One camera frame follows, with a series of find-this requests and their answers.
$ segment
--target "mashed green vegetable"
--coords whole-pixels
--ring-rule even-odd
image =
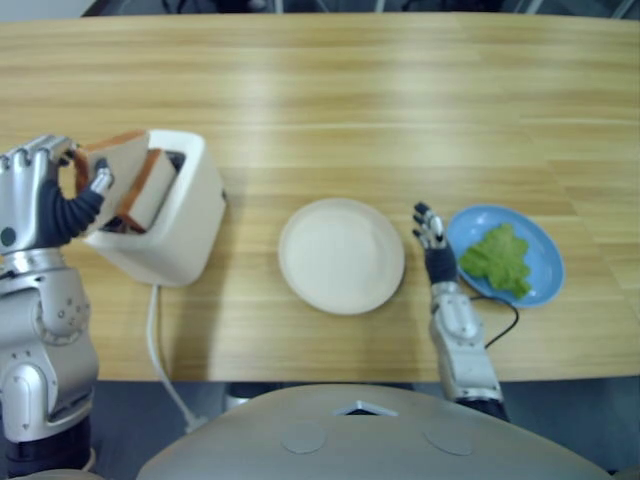
[[[528,249],[526,240],[513,233],[513,226],[503,223],[470,247],[460,258],[460,266],[469,275],[487,277],[496,290],[508,290],[522,298],[531,290],[525,280],[531,272],[524,263]]]

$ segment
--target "robotic arm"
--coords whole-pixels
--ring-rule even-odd
[[[76,198],[64,198],[58,169],[75,148],[47,135],[0,155],[0,399],[11,477],[82,468],[90,456],[90,305],[59,248],[95,220],[113,176],[104,159]]]
[[[448,400],[508,421],[500,383],[484,347],[484,326],[458,283],[458,264],[442,220],[415,206],[413,234],[424,248],[431,280],[429,333],[438,351],[440,382]]]

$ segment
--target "wooden table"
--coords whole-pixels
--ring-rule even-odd
[[[0,25],[0,148],[136,128],[204,135],[230,205],[202,278],[165,289],[174,379],[434,381],[411,208],[531,216],[567,281],[490,350],[503,380],[640,373],[637,22],[465,15],[164,16]],[[407,275],[362,316],[323,314],[282,279],[298,208],[366,202],[401,233]],[[82,242],[103,379],[153,379],[149,287]],[[492,336],[510,321],[478,305]]]

